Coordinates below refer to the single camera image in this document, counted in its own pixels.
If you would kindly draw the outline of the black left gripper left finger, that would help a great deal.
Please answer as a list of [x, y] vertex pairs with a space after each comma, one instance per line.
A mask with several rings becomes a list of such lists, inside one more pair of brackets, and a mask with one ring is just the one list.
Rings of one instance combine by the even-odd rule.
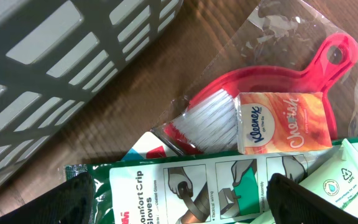
[[93, 181], [83, 172], [0, 217], [0, 224], [89, 222], [94, 197]]

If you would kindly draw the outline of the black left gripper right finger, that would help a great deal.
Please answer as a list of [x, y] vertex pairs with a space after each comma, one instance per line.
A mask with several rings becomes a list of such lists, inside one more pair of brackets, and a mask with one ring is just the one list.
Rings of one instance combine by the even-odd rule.
[[268, 182], [267, 201], [278, 224], [358, 224], [357, 217], [281, 174]]

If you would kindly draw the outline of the pale green small packet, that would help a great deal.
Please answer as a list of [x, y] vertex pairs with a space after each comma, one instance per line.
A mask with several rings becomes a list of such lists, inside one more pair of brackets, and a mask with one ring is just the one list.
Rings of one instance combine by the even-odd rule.
[[267, 178], [281, 174], [339, 208], [358, 194], [358, 138], [333, 142], [323, 151], [266, 158]]

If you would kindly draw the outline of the green packaged item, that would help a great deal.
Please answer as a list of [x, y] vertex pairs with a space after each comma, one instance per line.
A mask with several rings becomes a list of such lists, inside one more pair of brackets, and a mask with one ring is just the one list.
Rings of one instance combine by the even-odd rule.
[[164, 157], [65, 167], [91, 175], [91, 223], [231, 223], [268, 210], [266, 158], [282, 154]]

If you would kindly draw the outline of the orange tissue pack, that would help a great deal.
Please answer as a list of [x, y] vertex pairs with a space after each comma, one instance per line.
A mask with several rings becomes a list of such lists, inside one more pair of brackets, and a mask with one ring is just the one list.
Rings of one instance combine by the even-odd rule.
[[320, 151], [332, 147], [323, 94], [240, 93], [234, 99], [241, 154]]

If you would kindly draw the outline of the red packaged item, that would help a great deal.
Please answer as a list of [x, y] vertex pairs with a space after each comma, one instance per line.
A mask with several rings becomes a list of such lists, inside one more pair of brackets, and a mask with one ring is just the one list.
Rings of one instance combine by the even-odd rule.
[[358, 43], [303, 1], [262, 1], [188, 91], [183, 112], [125, 160], [239, 152], [240, 93], [321, 92], [331, 143], [358, 138]]

